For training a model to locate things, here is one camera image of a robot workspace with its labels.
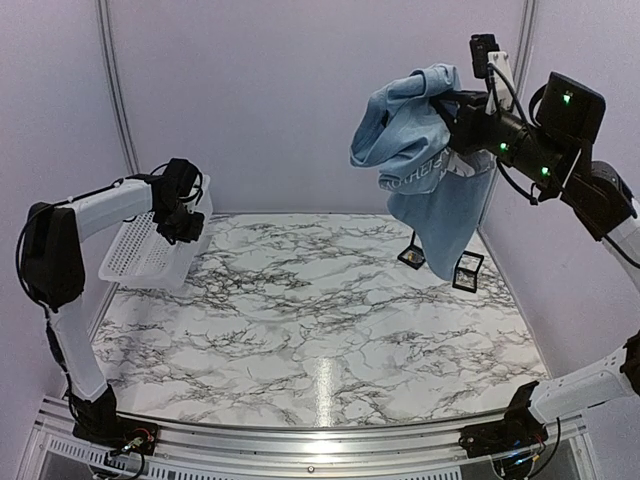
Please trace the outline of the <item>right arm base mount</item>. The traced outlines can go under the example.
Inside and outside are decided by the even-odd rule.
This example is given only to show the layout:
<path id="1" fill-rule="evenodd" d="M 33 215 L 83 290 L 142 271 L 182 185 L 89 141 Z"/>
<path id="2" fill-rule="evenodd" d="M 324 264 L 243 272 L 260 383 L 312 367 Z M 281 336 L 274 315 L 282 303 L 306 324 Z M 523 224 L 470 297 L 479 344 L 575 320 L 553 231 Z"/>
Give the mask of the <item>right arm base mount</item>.
<path id="1" fill-rule="evenodd" d="M 545 423 L 536 420 L 529 411 L 532 394 L 538 385 L 538 381 L 533 381 L 519 387 L 502 419 L 461 429 L 458 445 L 469 458 L 517 450 L 548 439 Z"/>

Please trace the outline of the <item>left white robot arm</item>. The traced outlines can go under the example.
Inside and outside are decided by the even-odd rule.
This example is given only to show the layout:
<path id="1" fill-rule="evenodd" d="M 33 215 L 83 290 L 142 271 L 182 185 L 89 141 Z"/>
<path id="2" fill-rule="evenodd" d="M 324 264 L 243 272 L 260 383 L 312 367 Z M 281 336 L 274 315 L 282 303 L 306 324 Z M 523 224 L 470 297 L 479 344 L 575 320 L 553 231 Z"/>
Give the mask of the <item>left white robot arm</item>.
<path id="1" fill-rule="evenodd" d="M 209 184 L 209 176 L 189 160 L 173 158 L 150 174 L 57 203 L 36 203 L 20 232 L 19 283 L 43 309 L 72 397 L 94 408 L 86 426 L 106 445 L 119 444 L 127 430 L 123 418 L 105 407 L 112 395 L 82 325 L 82 244 L 117 227 L 99 278 L 127 288 L 178 289 L 209 238 Z"/>

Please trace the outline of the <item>white perforated plastic basket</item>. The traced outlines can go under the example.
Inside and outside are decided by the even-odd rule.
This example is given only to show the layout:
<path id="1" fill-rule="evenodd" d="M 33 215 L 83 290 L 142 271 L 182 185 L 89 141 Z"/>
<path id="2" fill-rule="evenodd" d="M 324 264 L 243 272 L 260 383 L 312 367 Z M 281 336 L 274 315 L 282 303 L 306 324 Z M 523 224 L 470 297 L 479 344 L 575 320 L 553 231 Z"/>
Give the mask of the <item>white perforated plastic basket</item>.
<path id="1" fill-rule="evenodd" d="M 128 288 L 172 290 L 181 287 L 195 258 L 210 240 L 205 232 L 213 212 L 210 177 L 200 172 L 185 178 L 181 190 L 166 174 L 140 174 L 120 181 L 97 195 L 82 221 L 83 237 L 117 225 L 99 268 L 99 278 Z M 200 238 L 191 243 L 169 244 L 156 232 L 154 214 L 200 212 L 205 216 Z"/>

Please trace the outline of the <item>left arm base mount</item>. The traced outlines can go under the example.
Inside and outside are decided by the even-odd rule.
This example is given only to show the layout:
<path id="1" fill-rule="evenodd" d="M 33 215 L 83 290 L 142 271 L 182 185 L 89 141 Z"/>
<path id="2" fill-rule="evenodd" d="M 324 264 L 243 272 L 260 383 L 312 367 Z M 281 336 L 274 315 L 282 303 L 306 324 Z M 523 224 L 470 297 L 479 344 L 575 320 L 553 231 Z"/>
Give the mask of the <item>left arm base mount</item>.
<path id="1" fill-rule="evenodd" d="M 97 400 L 82 400 L 71 394 L 69 410 L 74 418 L 75 438 L 121 450 L 136 441 L 134 447 L 144 455 L 154 453 L 159 426 L 156 423 L 122 417 L 117 413 L 115 393 L 108 388 Z"/>

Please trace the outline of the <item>light blue printed t-shirt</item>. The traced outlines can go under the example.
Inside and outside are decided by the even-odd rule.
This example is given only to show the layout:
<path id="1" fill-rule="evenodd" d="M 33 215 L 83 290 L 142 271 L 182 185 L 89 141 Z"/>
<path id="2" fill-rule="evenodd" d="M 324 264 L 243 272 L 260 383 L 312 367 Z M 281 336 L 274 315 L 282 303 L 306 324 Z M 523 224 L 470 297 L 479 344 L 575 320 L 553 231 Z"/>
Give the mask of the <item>light blue printed t-shirt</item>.
<path id="1" fill-rule="evenodd" d="M 430 270 L 450 281 L 479 225 L 495 161 L 460 155 L 430 99 L 460 88 L 458 71 L 436 63 L 374 91 L 349 149 L 356 168 L 374 168 L 387 209 L 418 236 Z"/>

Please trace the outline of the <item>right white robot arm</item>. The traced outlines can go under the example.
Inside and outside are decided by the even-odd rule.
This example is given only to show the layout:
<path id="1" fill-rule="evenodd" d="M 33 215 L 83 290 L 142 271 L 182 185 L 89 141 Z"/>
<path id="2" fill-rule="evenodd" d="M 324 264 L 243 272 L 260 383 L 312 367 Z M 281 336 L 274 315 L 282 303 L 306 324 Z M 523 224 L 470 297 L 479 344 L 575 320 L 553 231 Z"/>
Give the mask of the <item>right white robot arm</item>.
<path id="1" fill-rule="evenodd" d="M 602 95 L 553 72 L 515 113 L 487 112 L 491 91 L 454 91 L 430 103 L 451 134 L 450 147 L 463 155 L 487 150 L 500 164 L 532 181 L 538 201 L 568 205 L 592 238 L 639 281 L 639 202 L 618 172 L 595 161 L 592 150 L 606 110 Z M 515 448 L 565 415 L 639 393 L 639 337 L 614 353 L 555 380 L 519 388 L 495 430 L 506 448 Z"/>

